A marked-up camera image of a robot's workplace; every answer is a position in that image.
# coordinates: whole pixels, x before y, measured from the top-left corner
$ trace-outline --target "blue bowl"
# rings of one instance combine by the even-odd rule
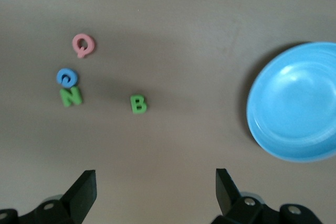
[[[247,122],[268,153],[293,162],[336,154],[336,43],[312,42],[273,59],[256,78]]]

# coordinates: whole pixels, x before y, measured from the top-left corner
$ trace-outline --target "gray surface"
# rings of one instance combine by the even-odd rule
[[[97,170],[85,223],[210,223],[215,168],[275,209],[334,223],[336,158],[276,159],[251,138],[245,100],[282,50],[335,41],[335,0],[0,0],[0,208],[20,214]],[[96,52],[77,59],[88,33]],[[64,108],[57,71],[85,103]],[[148,99],[133,115],[129,96]]]

